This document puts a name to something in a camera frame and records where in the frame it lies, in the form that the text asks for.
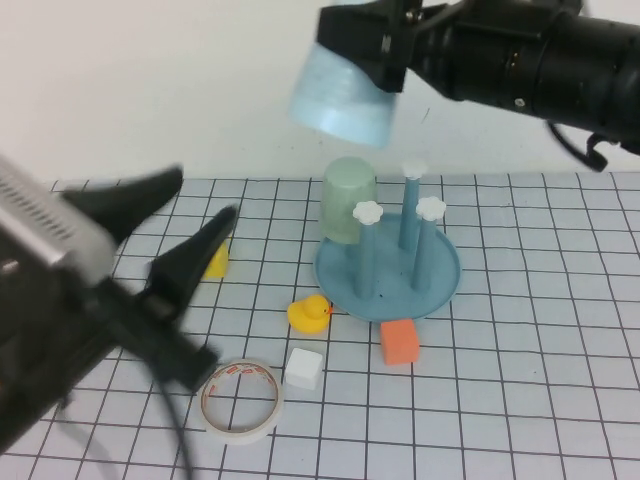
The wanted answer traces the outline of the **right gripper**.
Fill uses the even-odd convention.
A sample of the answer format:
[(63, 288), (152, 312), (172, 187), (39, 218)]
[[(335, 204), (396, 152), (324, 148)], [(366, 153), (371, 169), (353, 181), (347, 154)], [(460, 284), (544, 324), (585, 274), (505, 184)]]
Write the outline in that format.
[(414, 40), (410, 69), (443, 97), (501, 108), (503, 40), (488, 30), (501, 1), (414, 8), (365, 1), (320, 9), (318, 44), (358, 67), (380, 90), (400, 93), (406, 67), (393, 53), (402, 20)]

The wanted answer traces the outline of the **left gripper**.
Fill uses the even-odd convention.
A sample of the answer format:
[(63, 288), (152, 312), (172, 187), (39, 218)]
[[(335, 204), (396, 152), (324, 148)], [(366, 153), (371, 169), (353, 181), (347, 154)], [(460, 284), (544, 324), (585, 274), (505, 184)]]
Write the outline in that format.
[[(67, 189), (62, 198), (120, 246), (183, 183), (181, 167), (116, 186)], [(151, 365), (164, 382), (197, 391), (219, 364), (178, 323), (210, 261), (232, 233), (239, 208), (228, 205), (189, 239), (150, 263), (148, 285), (132, 294), (112, 279), (87, 304), (76, 283), (57, 274), (1, 281), (1, 447), (9, 449), (67, 396), (112, 349)]]

